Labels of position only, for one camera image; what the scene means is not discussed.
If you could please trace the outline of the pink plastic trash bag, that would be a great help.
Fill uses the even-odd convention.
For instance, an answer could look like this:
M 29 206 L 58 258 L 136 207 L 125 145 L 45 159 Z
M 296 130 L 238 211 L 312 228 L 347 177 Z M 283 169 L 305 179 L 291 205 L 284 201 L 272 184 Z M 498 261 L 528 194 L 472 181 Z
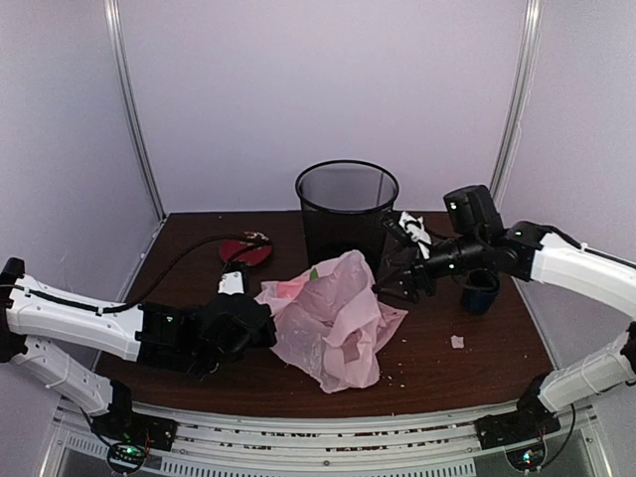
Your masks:
M 263 281 L 256 301 L 270 307 L 272 352 L 316 380 L 326 394 L 380 379 L 377 353 L 407 312 L 382 303 L 363 254 L 347 251 L 287 281 Z

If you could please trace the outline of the black mesh trash bin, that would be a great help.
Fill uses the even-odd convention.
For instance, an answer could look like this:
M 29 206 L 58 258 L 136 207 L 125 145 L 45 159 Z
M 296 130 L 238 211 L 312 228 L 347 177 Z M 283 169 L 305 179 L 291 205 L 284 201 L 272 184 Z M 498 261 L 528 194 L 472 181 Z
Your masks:
M 309 264 L 355 249 L 378 273 L 387 237 L 382 220 L 394 210 L 399 193 L 390 171 L 362 160 L 329 160 L 302 171 L 295 192 Z

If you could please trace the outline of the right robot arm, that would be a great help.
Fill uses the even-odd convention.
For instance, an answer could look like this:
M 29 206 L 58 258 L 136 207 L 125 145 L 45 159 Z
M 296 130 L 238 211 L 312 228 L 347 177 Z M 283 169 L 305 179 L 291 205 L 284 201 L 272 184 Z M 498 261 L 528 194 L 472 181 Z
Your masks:
M 634 263 L 588 247 L 556 227 L 520 221 L 503 225 L 489 189 L 466 186 L 446 194 L 454 237 L 432 241 L 424 220 L 406 212 L 387 212 L 382 224 L 406 250 L 406 260 L 378 282 L 386 292 L 396 282 L 404 299 L 431 296 L 436 281 L 476 270 L 505 273 L 524 281 L 558 286 L 635 315 Z M 575 364 L 536 378 L 518 400 L 509 427 L 516 437 L 532 437 L 548 415 L 576 401 L 635 383 L 635 326 Z

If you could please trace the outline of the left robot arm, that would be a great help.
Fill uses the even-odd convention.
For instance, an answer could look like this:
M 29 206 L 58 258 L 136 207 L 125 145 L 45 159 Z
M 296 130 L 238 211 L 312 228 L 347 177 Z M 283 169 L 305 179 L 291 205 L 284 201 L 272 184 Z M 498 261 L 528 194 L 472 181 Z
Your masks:
M 180 309 L 155 303 L 110 303 L 51 288 L 11 257 L 1 271 L 1 360 L 23 366 L 47 388 L 77 404 L 122 441 L 143 421 L 129 387 L 91 372 L 58 347 L 67 342 L 124 361 L 203 379 L 249 349 L 271 348 L 268 305 L 245 292 L 239 271 L 222 276 L 210 303 Z

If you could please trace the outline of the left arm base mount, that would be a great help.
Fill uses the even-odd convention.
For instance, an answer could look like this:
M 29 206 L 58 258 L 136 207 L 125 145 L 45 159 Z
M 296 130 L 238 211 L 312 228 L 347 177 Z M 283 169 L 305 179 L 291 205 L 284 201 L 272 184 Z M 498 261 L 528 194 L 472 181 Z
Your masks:
M 91 433 L 106 447 L 105 461 L 116 476 L 139 471 L 152 450 L 170 451 L 178 422 L 174 419 L 134 412 L 128 425 L 106 414 L 82 415 Z

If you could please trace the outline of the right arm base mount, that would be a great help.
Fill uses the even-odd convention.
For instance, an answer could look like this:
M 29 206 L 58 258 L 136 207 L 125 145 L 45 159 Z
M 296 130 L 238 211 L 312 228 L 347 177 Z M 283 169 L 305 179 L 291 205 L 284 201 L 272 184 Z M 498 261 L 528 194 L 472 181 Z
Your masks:
M 536 417 L 528 410 L 488 414 L 474 422 L 482 450 L 503 450 L 516 471 L 539 471 L 548 461 L 546 437 L 561 430 L 552 414 Z

